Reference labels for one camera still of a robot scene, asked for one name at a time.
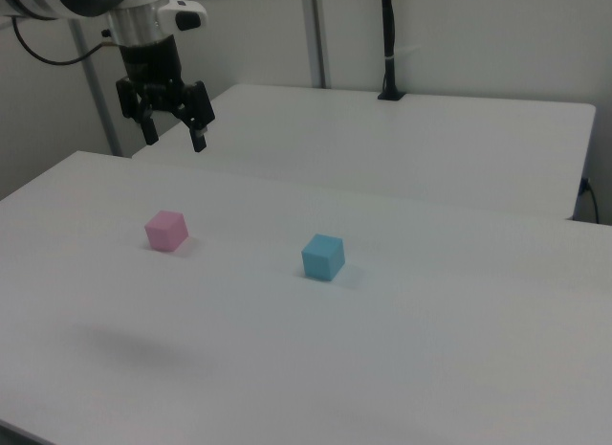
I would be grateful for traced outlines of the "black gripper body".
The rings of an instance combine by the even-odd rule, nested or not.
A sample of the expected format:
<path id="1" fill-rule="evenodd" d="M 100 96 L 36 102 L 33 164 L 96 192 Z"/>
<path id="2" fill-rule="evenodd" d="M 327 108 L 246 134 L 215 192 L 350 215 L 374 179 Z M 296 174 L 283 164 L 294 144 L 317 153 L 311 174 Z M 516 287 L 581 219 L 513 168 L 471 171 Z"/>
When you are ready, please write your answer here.
<path id="1" fill-rule="evenodd" d="M 127 76 L 118 81 L 118 91 L 138 90 L 148 85 L 169 87 L 180 92 L 185 84 L 176 40 L 164 40 L 144 46 L 120 46 Z"/>

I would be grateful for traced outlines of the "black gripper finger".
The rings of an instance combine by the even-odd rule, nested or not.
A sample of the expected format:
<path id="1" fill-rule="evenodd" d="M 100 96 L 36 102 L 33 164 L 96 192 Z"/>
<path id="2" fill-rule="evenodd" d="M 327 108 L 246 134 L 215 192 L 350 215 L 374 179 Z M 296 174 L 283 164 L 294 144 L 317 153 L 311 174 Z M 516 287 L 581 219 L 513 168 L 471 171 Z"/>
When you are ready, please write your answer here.
<path id="1" fill-rule="evenodd" d="M 194 151 L 202 152 L 207 147 L 205 133 L 208 131 L 208 125 L 215 120 L 205 84 L 197 81 L 183 85 L 178 91 L 171 113 L 187 126 Z"/>
<path id="2" fill-rule="evenodd" d="M 159 140 L 155 123 L 152 119 L 152 104 L 143 90 L 129 78 L 116 82 L 122 115 L 134 120 L 141 128 L 144 141 L 153 145 Z"/>

